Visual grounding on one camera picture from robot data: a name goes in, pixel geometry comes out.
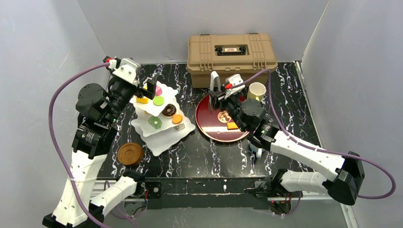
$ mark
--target wall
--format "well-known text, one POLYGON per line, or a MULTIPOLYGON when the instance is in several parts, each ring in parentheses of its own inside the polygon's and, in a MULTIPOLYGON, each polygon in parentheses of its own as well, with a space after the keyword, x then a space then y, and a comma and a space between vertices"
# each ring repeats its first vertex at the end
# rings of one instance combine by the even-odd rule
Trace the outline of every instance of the wall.
MULTIPOLYGON (((104 52, 76 1, 0 1, 1 227, 42 227, 60 199, 66 172, 50 140, 54 91, 104 52)), ((55 130, 67 160, 82 86, 106 84, 98 70, 68 86, 56 101, 55 130)))
MULTIPOLYGON (((401 227, 403 204, 403 2, 331 1, 302 59, 308 98, 325 148, 359 153, 396 178, 396 193, 359 199, 360 227, 401 227)), ((361 194, 390 181, 369 165, 361 194)))
POLYGON ((328 0, 78 0, 106 53, 186 62, 199 34, 268 33, 280 62, 300 60, 328 0))

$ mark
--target marble pattern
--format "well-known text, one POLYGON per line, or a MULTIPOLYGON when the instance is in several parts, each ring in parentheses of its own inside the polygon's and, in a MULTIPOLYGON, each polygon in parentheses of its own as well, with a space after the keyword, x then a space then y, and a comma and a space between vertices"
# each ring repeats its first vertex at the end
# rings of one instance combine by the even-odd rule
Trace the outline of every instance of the marble pattern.
MULTIPOLYGON (((195 121, 195 109, 201 99, 207 96, 207 89, 194 89, 191 75, 185 64, 144 65, 140 79, 161 74, 159 80, 178 90, 176 96, 184 114, 195 121)), ((319 140, 293 63, 279 63, 272 73, 273 102, 275 110, 286 129, 295 136, 319 145, 319 140)), ((270 110, 269 99, 263 98, 266 110, 270 110)), ((271 110, 266 114, 273 121, 271 110)), ((218 143, 204 136, 196 128, 193 132, 173 145, 168 151, 154 157, 130 122, 137 118, 134 107, 129 104, 116 122, 118 134, 104 162, 98 177, 116 178, 126 169, 134 169, 146 177, 183 178, 247 178, 273 176, 277 169, 311 171, 305 165, 288 157, 265 152, 261 159, 251 153, 247 140, 235 143, 218 143), (136 167, 125 167, 116 159, 117 150, 125 143, 142 145, 145 152, 143 161, 136 167)))

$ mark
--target tan plastic case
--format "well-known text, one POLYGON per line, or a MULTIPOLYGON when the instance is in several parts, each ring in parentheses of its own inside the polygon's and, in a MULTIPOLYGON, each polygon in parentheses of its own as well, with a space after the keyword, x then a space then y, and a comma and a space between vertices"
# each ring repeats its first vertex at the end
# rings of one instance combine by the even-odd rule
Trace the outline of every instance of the tan plastic case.
MULTIPOLYGON (((268 34, 200 35, 189 38, 187 69, 194 88, 208 88, 212 71, 217 71, 223 84, 233 74, 240 74, 245 81, 262 69, 274 70, 277 65, 268 34)), ((262 74, 253 82, 265 84, 267 78, 267 74, 262 74)))

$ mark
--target round red tray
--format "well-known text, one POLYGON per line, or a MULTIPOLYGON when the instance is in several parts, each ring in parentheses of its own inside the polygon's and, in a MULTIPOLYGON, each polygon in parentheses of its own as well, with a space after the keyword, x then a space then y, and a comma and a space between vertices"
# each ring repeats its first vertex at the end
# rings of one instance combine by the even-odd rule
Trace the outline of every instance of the round red tray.
POLYGON ((220 112, 218 109, 210 113, 209 96, 203 98, 196 108, 196 123, 200 131, 207 137, 223 142, 230 143, 245 138, 249 132, 241 132, 239 129, 228 130, 227 123, 234 122, 227 111, 220 112))

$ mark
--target cup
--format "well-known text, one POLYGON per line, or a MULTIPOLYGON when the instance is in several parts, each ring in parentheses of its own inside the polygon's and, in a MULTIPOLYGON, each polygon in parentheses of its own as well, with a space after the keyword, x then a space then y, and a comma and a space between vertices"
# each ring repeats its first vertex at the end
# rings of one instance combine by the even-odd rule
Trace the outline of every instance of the cup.
POLYGON ((266 87, 262 83, 254 82, 249 85, 247 98, 261 101, 265 93, 266 93, 266 87))

